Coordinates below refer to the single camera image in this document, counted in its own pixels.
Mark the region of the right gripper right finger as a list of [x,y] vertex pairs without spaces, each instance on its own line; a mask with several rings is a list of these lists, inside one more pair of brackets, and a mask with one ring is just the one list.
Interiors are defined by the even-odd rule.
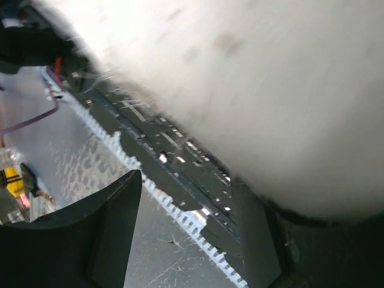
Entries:
[[282,275],[268,209],[247,184],[231,183],[244,263],[249,287],[271,287]]

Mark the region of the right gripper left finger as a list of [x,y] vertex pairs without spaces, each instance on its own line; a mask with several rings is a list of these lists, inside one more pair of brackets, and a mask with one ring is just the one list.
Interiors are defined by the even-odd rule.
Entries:
[[1,227],[2,287],[122,287],[142,194],[132,170],[65,208]]

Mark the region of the white pillow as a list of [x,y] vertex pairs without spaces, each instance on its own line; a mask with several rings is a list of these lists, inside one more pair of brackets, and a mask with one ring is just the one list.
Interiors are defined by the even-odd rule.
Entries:
[[262,198],[334,221],[383,212],[382,1],[34,6]]

